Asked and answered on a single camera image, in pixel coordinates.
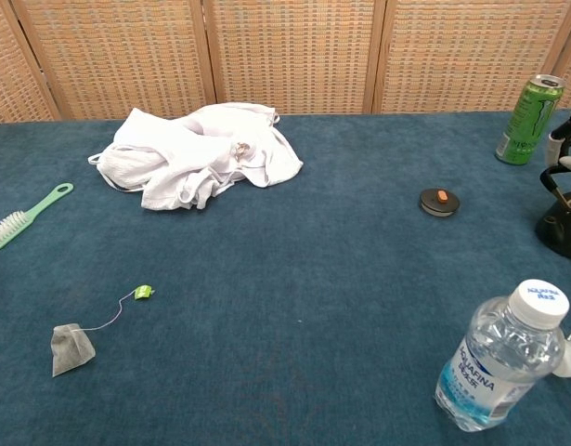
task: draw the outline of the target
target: white bristles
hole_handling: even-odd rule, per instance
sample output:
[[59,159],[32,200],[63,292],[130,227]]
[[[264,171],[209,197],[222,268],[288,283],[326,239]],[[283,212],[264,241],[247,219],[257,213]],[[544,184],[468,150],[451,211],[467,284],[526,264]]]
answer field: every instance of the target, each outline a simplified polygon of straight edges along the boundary
[[25,213],[22,211],[13,212],[7,218],[0,220],[0,243],[13,235],[27,221]]

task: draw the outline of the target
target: green brush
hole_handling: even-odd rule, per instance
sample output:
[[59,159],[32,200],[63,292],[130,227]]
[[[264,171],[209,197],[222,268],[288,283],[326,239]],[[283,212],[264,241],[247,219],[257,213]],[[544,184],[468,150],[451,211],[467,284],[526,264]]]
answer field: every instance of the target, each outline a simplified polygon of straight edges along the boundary
[[73,189],[71,183],[58,184],[54,190],[47,194],[47,196],[29,211],[13,212],[8,217],[0,220],[0,248],[17,237],[23,232],[25,228],[33,223],[35,218],[50,204],[59,200],[64,195],[70,193]]

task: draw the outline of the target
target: white cloth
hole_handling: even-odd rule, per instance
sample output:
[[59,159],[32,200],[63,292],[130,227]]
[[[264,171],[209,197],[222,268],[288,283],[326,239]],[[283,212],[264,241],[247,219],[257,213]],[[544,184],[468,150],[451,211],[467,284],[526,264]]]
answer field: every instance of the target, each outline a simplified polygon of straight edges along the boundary
[[273,126],[278,120],[275,109],[243,102],[174,120],[133,109],[113,142],[88,161],[113,188],[142,191],[145,208],[203,209],[241,179],[265,188],[297,175],[303,163]]

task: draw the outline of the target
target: green can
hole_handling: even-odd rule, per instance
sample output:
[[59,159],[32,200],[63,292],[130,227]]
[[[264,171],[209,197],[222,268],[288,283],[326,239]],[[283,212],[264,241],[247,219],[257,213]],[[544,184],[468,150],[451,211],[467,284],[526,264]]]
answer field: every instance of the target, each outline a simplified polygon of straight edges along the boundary
[[496,148],[496,156],[500,160],[509,164],[528,163],[564,93],[564,87],[564,79],[549,74],[530,78]]

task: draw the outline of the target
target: blue carpet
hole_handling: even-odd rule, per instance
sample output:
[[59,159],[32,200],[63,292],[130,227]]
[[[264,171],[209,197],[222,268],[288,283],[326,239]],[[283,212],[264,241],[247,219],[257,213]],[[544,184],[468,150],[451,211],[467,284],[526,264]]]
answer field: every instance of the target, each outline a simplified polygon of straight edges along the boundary
[[[0,218],[75,187],[0,251],[0,445],[571,444],[571,380],[478,434],[433,399],[483,300],[539,278],[571,301],[571,260],[533,232],[544,142],[494,157],[508,117],[283,116],[297,177],[160,213],[86,162],[121,122],[0,125]],[[436,187],[455,216],[419,209]],[[108,321],[141,283],[155,295],[52,379],[52,328]]]

